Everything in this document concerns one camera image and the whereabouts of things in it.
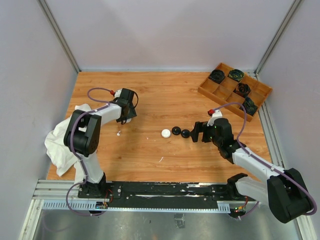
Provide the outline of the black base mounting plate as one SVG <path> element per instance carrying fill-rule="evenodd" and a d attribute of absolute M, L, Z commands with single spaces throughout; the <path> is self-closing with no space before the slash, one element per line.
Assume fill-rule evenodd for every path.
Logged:
<path fill-rule="evenodd" d="M 117 207 L 191 207 L 219 201 L 245 202 L 246 197 L 231 196 L 228 184 L 203 182 L 109 181 L 102 186 L 90 183 L 80 187 L 80 199 L 100 199 Z"/>

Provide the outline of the white cloth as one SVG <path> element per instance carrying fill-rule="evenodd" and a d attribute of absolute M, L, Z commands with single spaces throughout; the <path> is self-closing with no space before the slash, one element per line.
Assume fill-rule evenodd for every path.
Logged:
<path fill-rule="evenodd" d="M 75 182 L 81 182 L 85 176 L 78 158 L 64 145 L 64 136 L 71 116 L 58 123 L 44 141 L 46 154 L 56 167 L 56 174 L 62 177 L 71 167 L 75 168 Z"/>

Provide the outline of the wooden compartment tray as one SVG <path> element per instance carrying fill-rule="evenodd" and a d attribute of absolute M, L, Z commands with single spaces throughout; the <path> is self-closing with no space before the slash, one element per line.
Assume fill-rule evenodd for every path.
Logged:
<path fill-rule="evenodd" d="M 221 62 L 197 91 L 221 106 L 232 102 L 242 104 L 247 112 L 247 121 L 251 122 L 272 90 L 246 72 Z"/>

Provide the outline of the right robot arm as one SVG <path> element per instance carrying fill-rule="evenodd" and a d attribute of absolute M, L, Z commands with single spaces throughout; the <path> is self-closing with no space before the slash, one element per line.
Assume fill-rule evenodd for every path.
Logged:
<path fill-rule="evenodd" d="M 259 157 L 234 137 L 226 118 L 195 122 L 190 132 L 194 143 L 198 141 L 199 134 L 203 134 L 202 142 L 213 143 L 224 159 L 257 178 L 254 180 L 244 173 L 229 178 L 226 193 L 230 199 L 247 196 L 267 205 L 281 223 L 317 212 L 317 204 L 309 194 L 301 173 L 295 168 L 284 169 Z"/>

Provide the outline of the white charging case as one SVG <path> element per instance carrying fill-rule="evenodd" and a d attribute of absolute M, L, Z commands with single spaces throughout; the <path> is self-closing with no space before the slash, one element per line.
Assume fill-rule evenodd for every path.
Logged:
<path fill-rule="evenodd" d="M 171 136 L 171 131 L 169 129 L 165 128 L 161 131 L 161 136 L 163 138 L 167 139 Z"/>
<path fill-rule="evenodd" d="M 127 119 L 124 121 L 124 123 L 129 123 L 129 122 L 131 122 L 131 120 L 132 120 L 132 118 L 127 118 Z"/>

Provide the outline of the black charging case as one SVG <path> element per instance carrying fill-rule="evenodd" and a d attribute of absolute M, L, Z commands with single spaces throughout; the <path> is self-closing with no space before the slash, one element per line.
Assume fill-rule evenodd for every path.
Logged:
<path fill-rule="evenodd" d="M 174 126 L 172 129 L 171 129 L 171 132 L 173 135 L 177 136 L 177 135 L 180 135 L 181 134 L 181 128 L 179 126 Z"/>
<path fill-rule="evenodd" d="M 190 137 L 191 132 L 188 129 L 183 129 L 180 134 L 183 138 L 187 139 Z"/>

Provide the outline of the dark red swirl cup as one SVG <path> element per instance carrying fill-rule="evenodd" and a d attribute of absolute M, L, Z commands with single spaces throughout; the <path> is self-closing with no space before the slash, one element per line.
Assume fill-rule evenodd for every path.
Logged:
<path fill-rule="evenodd" d="M 242 98 L 246 98 L 251 92 L 251 88 L 246 83 L 238 83 L 236 88 L 233 90 L 234 93 L 241 96 Z"/>

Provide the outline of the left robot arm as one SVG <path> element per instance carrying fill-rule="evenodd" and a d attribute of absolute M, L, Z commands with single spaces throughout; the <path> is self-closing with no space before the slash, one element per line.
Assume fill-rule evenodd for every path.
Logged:
<path fill-rule="evenodd" d="M 84 177 L 79 186 L 79 198 L 102 198 L 108 193 L 106 174 L 102 170 L 97 149 L 101 127 L 115 121 L 121 125 L 137 116 L 138 94 L 131 89 L 113 91 L 103 87 L 88 90 L 90 100 L 103 106 L 92 110 L 74 110 L 65 131 L 63 143 L 77 158 Z"/>

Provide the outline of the blue green swirl cup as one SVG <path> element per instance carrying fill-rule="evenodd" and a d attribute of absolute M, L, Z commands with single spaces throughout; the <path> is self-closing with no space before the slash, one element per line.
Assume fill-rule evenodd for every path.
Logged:
<path fill-rule="evenodd" d="M 258 106 L 254 103 L 254 101 L 250 97 L 246 97 L 244 102 L 242 103 L 246 113 L 250 116 L 254 116 L 258 110 Z"/>

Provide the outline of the dark swirl cup far left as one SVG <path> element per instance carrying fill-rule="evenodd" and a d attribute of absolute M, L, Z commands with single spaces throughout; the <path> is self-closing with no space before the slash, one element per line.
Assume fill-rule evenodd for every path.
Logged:
<path fill-rule="evenodd" d="M 213 70 L 208 76 L 213 82 L 220 84 L 225 79 L 225 73 L 220 69 Z"/>

